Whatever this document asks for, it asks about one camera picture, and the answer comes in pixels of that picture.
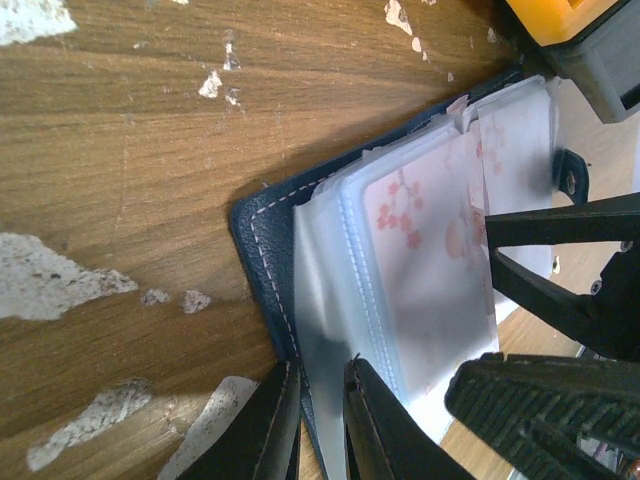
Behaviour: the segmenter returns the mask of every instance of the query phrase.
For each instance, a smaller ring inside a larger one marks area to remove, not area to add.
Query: wooden table
[[[264,376],[275,356],[228,231],[230,205],[513,60],[506,42],[487,39],[492,3],[429,3],[402,1],[428,60],[385,21],[384,0],[69,0],[77,31],[0,48],[0,231],[174,299],[142,306],[135,292],[58,321],[1,321],[0,478],[155,478],[224,377]],[[234,71],[223,70],[228,30]],[[212,70],[223,86],[205,98]],[[240,105],[225,101],[233,92]],[[567,141],[593,164],[593,197],[627,191],[637,120],[601,126],[569,84],[559,98]],[[613,248],[559,248],[557,280],[584,291]],[[185,315],[187,289],[213,304]],[[576,350],[524,312],[500,336],[509,352]],[[29,471],[34,442],[134,377],[149,381],[151,402]],[[509,471],[459,425],[444,446],[479,478]],[[301,478],[319,478],[306,437]]]

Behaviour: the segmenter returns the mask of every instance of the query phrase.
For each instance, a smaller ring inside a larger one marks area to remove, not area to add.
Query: white stitching
[[[345,210],[347,212],[346,215],[348,215],[353,222],[354,221],[353,206],[351,203],[351,197],[349,197],[348,195],[347,195],[347,208]],[[340,213],[342,214],[342,229],[346,235],[347,242],[349,244],[349,249],[351,250],[351,237],[347,233],[347,219],[346,219],[345,212],[342,208],[342,202],[340,202]],[[387,347],[387,342],[384,338],[382,325],[380,324],[380,312],[378,311],[378,302],[376,302],[376,297],[373,294],[374,292],[373,292],[373,285],[371,283],[371,276],[369,275],[369,269],[367,268],[367,262],[364,256],[364,250],[362,249],[362,242],[360,241],[360,236],[358,235],[357,232],[355,232],[354,238],[355,238],[355,244],[356,244],[358,253],[360,255],[360,258],[362,259],[362,270],[364,273],[364,282],[366,283],[366,286],[369,289],[369,293],[371,294],[371,298],[373,300],[373,310],[375,312],[375,316],[377,319],[376,330],[378,333],[378,341],[380,342],[380,345],[382,345],[382,358],[379,358],[378,361],[384,362],[384,365],[387,367],[387,374],[389,375],[389,380],[391,382],[391,389],[394,391],[396,395],[398,395],[399,390],[398,390],[398,385],[396,383],[396,376],[393,372],[393,368],[391,367],[391,360],[389,359],[389,349]],[[356,272],[356,276],[359,277],[360,274],[358,273],[358,269],[355,264],[355,258],[352,259],[352,263],[353,263],[354,271]],[[360,295],[362,296],[362,303],[365,305],[365,309],[366,309],[367,300],[364,295],[363,288],[360,289]],[[367,313],[367,320],[369,320],[368,310],[366,310],[366,313]],[[369,331],[373,332],[374,330],[371,328],[371,323],[369,323],[368,326],[369,326]]]
[[[280,410],[280,405],[282,404],[282,398],[284,397],[284,392],[287,389],[287,380],[289,379],[290,367],[291,367],[291,364],[287,362],[285,367],[285,373],[284,373],[284,381],[282,382],[282,388],[280,389],[280,396],[278,397],[278,402],[276,403],[276,409],[273,412],[273,416],[271,417],[269,430],[267,430],[267,437],[264,439],[264,443],[262,445],[262,451],[260,452],[260,456],[258,457],[258,462],[256,463],[256,466],[253,469],[253,476],[251,477],[252,479],[256,478],[256,475],[258,474],[258,469],[260,468],[260,462],[262,461],[264,452],[267,449],[267,444],[269,443],[269,437],[271,436],[271,432],[273,431],[273,424],[276,421],[276,417],[278,416],[278,410]]]
[[[347,248],[349,250],[349,259],[351,260],[351,265],[353,266],[353,273],[356,277],[356,283],[358,285],[358,290],[360,291],[360,297],[362,298],[362,306],[364,307],[364,316],[367,321],[367,328],[370,332],[375,335],[375,330],[371,326],[371,316],[369,315],[369,308],[367,307],[367,302],[365,300],[364,295],[364,287],[362,286],[362,279],[360,278],[360,272],[358,271],[358,267],[356,265],[356,257],[353,253],[353,245],[351,244],[351,237],[347,232],[347,219],[344,213],[344,208],[342,206],[342,201],[338,200],[338,209],[340,210],[340,218],[342,220],[342,231],[344,232],[345,239],[347,241]],[[373,354],[376,356],[376,360],[378,363],[382,363],[383,355],[380,353],[377,348],[376,342],[373,342]]]
[[[269,266],[267,265],[267,258],[262,250],[262,247],[260,246],[260,239],[258,238],[258,235],[256,234],[256,227],[255,227],[255,220],[258,217],[258,215],[266,212],[267,210],[269,210],[270,208],[275,207],[278,203],[280,202],[284,202],[285,200],[289,199],[290,197],[293,197],[294,195],[296,195],[297,193],[301,192],[302,190],[305,190],[306,188],[312,187],[314,185],[319,184],[320,182],[326,180],[327,178],[329,178],[331,175],[327,175],[326,177],[322,177],[319,180],[315,180],[311,183],[308,183],[306,185],[303,185],[302,187],[296,189],[296,190],[292,190],[291,192],[289,192],[288,194],[280,197],[278,200],[276,200],[275,202],[271,202],[269,205],[267,205],[266,207],[262,207],[259,208],[258,210],[256,210],[256,213],[254,213],[251,216],[251,233],[253,233],[253,239],[256,242],[256,246],[258,247],[258,254],[260,255],[260,258],[262,259],[262,266],[264,267],[264,271],[267,272],[267,277],[269,278],[269,282],[271,282],[271,288],[273,289],[273,293],[276,297],[276,302],[278,302],[278,307],[280,308],[280,313],[282,314],[282,318],[284,320],[284,322],[287,324],[287,330],[289,331],[289,337],[291,338],[291,343],[293,344],[293,351],[295,353],[295,356],[297,358],[300,358],[300,352],[298,351],[298,345],[296,343],[296,339],[293,336],[293,328],[291,326],[291,323],[289,322],[289,318],[287,317],[287,314],[284,312],[284,305],[282,304],[282,300],[280,300],[280,293],[278,292],[278,287],[276,286],[276,282],[274,281],[273,277],[271,276],[271,272],[269,271]]]

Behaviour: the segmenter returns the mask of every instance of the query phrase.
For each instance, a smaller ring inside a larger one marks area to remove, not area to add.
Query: yellow plastic case
[[[541,47],[571,40],[617,0],[507,0]]]

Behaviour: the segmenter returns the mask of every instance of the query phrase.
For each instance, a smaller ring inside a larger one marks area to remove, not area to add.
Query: peeling paint
[[[187,314],[196,313],[211,303],[211,297],[197,290],[187,290],[182,297],[182,311]]]
[[[198,93],[205,98],[216,98],[218,96],[218,88],[222,86],[222,80],[216,70],[212,70],[207,79],[198,90]]]
[[[41,444],[27,451],[27,465],[32,472],[53,462],[67,448],[81,445],[122,422],[151,400],[147,380],[134,378],[117,388],[96,396],[80,415]]]
[[[498,43],[498,36],[493,28],[489,27],[489,31],[487,32],[487,41],[489,43]]]
[[[414,52],[422,52],[422,46],[420,45],[420,39],[418,37],[413,37],[413,40],[411,41],[411,48],[413,48]]]
[[[226,377],[213,392],[202,413],[187,431],[182,445],[158,475],[158,480],[175,480],[229,428],[258,384],[242,377]]]
[[[2,0],[0,25],[0,46],[28,43],[78,28],[62,0]]]
[[[240,103],[240,89],[236,87],[229,87],[224,95],[224,99],[229,105],[234,107],[238,107],[242,113],[245,113],[245,108],[242,103]]]
[[[88,270],[32,235],[0,233],[0,318],[57,320],[89,300],[136,290],[115,270]]]
[[[156,305],[157,303],[167,303],[169,300],[171,300],[171,296],[157,288],[150,288],[144,292],[142,297],[140,297],[140,303],[145,306]]]
[[[389,0],[389,3],[384,7],[384,12],[387,15],[386,20],[389,25],[396,26],[407,35],[413,36],[407,12],[402,8],[398,0]]]
[[[225,59],[222,69],[230,72],[232,70],[240,70],[240,61],[236,55],[236,37],[233,30],[226,30],[223,36]]]

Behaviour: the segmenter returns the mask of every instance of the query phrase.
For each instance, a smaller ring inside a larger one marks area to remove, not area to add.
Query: gray plastic part
[[[577,37],[542,52],[570,78],[603,123],[640,110],[640,0],[618,2]]]

